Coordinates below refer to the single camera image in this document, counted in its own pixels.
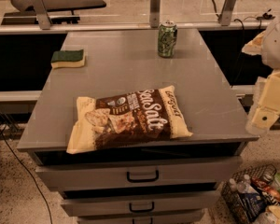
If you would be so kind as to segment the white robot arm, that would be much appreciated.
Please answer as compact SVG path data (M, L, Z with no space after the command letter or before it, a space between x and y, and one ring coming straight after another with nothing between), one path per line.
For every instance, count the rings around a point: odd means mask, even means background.
M245 126L249 133L262 135L280 118L280 13L263 32L243 46L242 52L260 55L262 63L273 70L267 78L258 78Z

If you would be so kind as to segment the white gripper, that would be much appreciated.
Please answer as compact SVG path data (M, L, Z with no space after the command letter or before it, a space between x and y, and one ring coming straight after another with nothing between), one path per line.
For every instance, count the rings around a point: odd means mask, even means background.
M279 118L280 70L273 70L266 78L258 77L245 129L254 135L264 135Z

